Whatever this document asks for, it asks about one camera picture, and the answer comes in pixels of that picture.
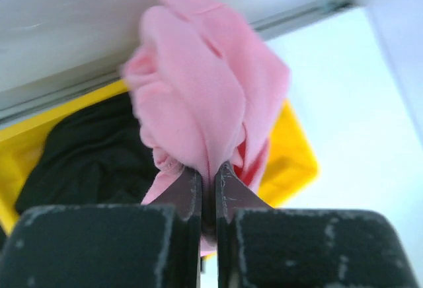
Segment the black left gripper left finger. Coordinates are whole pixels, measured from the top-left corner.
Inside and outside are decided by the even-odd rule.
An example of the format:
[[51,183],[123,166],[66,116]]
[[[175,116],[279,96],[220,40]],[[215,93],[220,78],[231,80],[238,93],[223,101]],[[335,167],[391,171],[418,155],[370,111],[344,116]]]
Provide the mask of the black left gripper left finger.
[[202,179],[192,169],[149,205],[33,207],[1,254],[2,287],[197,287]]

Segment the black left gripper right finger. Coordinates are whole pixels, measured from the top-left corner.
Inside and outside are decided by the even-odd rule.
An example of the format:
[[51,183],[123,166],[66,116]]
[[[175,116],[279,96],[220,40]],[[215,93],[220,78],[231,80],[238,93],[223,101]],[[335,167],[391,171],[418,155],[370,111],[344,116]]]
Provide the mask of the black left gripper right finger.
[[274,209],[229,163],[215,176],[220,287],[417,287],[401,242],[374,211]]

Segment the pink t-shirt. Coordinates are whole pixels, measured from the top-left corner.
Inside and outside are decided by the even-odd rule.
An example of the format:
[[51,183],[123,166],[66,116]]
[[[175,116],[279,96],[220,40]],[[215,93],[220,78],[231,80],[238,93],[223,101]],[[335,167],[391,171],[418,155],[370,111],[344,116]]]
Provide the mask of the pink t-shirt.
[[226,4],[158,2],[143,13],[141,46],[122,69],[141,140],[158,168],[143,203],[186,167],[209,187],[224,162],[256,192],[288,91],[288,67]]

